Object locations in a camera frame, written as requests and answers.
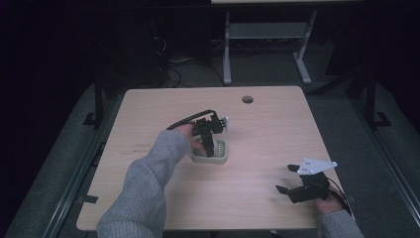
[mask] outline gray sweater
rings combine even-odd
[[[149,153],[129,166],[121,194],[96,227],[98,236],[161,237],[166,216],[163,188],[189,150],[189,140],[181,133],[160,133]],[[321,215],[318,221],[325,237],[363,237],[345,210]]]

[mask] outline black tool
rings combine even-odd
[[[211,120],[207,120],[206,118],[198,119],[195,123],[191,123],[192,120],[205,116],[207,114],[212,113],[210,116]],[[213,143],[213,134],[220,134],[223,132],[223,129],[226,128],[225,121],[219,119],[217,113],[213,110],[206,110],[185,119],[182,119],[168,128],[166,130],[172,130],[175,127],[180,125],[191,123],[194,125],[194,129],[192,131],[192,136],[200,136],[201,137],[201,144],[203,144],[204,149],[206,150],[206,156],[212,157],[214,156],[214,143]]]
[[[287,167],[292,172],[298,172],[300,168],[297,165],[288,165]],[[344,194],[340,190],[340,193],[342,195],[338,195],[335,191],[330,189],[330,179],[327,178],[323,172],[313,175],[299,176],[302,179],[303,186],[296,187],[293,189],[288,189],[287,187],[279,185],[276,185],[275,187],[281,194],[288,195],[293,203],[312,200],[316,198],[322,198],[325,200],[331,194],[334,197],[336,197],[342,204],[343,208],[346,209],[350,215],[352,215],[352,211]]]

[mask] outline table top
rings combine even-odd
[[[251,96],[253,103],[242,101]],[[312,201],[293,204],[275,185],[301,186],[287,165],[304,158],[330,161],[306,98],[297,86],[213,87],[129,90],[111,131],[77,220],[95,230],[99,218],[122,190],[129,164],[145,156],[158,134],[172,123],[212,109],[229,116],[224,165],[193,163],[186,155],[165,187],[165,229],[315,228]],[[334,170],[327,177],[338,184]]]

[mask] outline knit sleeve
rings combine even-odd
[[[181,133],[160,133],[148,155],[130,164],[121,194],[96,227],[98,236],[161,237],[166,217],[163,187],[189,148]]]
[[[363,238],[358,224],[346,210],[318,216],[319,232],[325,238]]]

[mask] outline black cable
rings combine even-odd
[[[213,66],[211,66],[211,65],[208,65],[208,64],[206,64],[206,63],[204,63],[204,62],[186,62],[186,63],[183,63],[184,65],[204,65],[204,66],[206,66],[206,67],[208,67],[208,68],[210,68],[210,69],[212,69],[214,72],[216,72],[216,74],[217,74],[217,77],[219,78],[219,80],[222,82],[222,85],[223,86],[225,86],[225,83],[223,82],[223,78],[222,78],[222,76],[220,75],[220,73],[216,70],[216,68],[214,68]]]
[[[210,114],[210,113],[213,113],[213,115],[216,115],[216,112],[215,111],[208,109],[208,110],[199,112],[197,114],[194,114],[192,116],[189,116],[189,117],[187,117],[185,119],[182,119],[182,120],[180,120],[178,122],[175,122],[172,125],[170,125],[168,128],[166,128],[166,130],[172,130],[173,128],[176,128],[176,127],[178,127],[180,125],[187,124],[190,121],[192,121],[192,120],[194,120],[194,119],[196,119],[198,117],[202,117],[202,116],[205,116],[205,115]]]
[[[167,70],[171,70],[171,71],[175,72],[176,74],[178,74],[178,78],[179,78],[179,80],[176,82],[176,84],[172,84],[172,88],[176,88],[176,87],[178,87],[178,85],[179,85],[179,84],[181,83],[181,81],[182,81],[182,75],[181,75],[181,73],[180,73],[178,70],[176,70],[176,69],[174,69],[174,68],[171,68],[171,67],[169,67]],[[171,78],[169,75],[167,75],[167,77],[169,78],[169,81],[170,81],[170,82],[173,82],[172,78]]]

